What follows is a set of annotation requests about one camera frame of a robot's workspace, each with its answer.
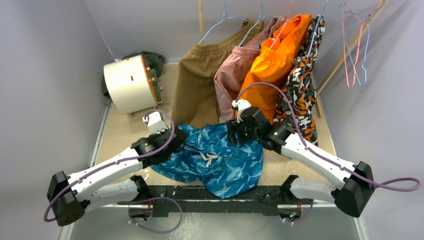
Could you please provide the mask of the blue patterned shorts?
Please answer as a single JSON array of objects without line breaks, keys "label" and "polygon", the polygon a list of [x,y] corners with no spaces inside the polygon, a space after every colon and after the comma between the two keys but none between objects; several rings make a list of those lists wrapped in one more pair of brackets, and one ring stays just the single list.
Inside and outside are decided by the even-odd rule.
[{"label": "blue patterned shorts", "polygon": [[245,193],[259,183],[264,163],[259,143],[250,140],[232,146],[225,123],[203,128],[180,124],[178,129],[186,135],[186,145],[152,170],[179,182],[201,181],[220,199]]}]

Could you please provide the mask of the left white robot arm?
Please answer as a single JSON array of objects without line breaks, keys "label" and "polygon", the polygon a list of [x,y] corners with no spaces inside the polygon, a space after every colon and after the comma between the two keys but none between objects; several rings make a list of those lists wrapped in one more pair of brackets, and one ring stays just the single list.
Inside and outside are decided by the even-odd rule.
[{"label": "left white robot arm", "polygon": [[118,155],[86,170],[65,174],[55,173],[47,191],[49,205],[45,222],[63,227],[79,220],[86,212],[109,204],[136,203],[142,205],[158,194],[150,190],[145,179],[133,175],[115,183],[128,174],[168,161],[173,153],[183,149],[186,134],[168,129],[142,137]]}]

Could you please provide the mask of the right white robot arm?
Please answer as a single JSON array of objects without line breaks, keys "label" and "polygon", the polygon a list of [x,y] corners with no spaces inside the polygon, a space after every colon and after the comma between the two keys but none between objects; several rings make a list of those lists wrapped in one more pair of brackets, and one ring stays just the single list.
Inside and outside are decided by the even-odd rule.
[{"label": "right white robot arm", "polygon": [[236,117],[227,121],[227,138],[233,146],[255,141],[264,149],[296,160],[324,177],[324,180],[311,180],[290,175],[280,187],[284,202],[318,200],[335,204],[348,216],[361,216],[375,192],[375,187],[366,181],[374,179],[369,164],[338,158],[283,124],[271,125],[257,107],[237,106],[236,110]]}]

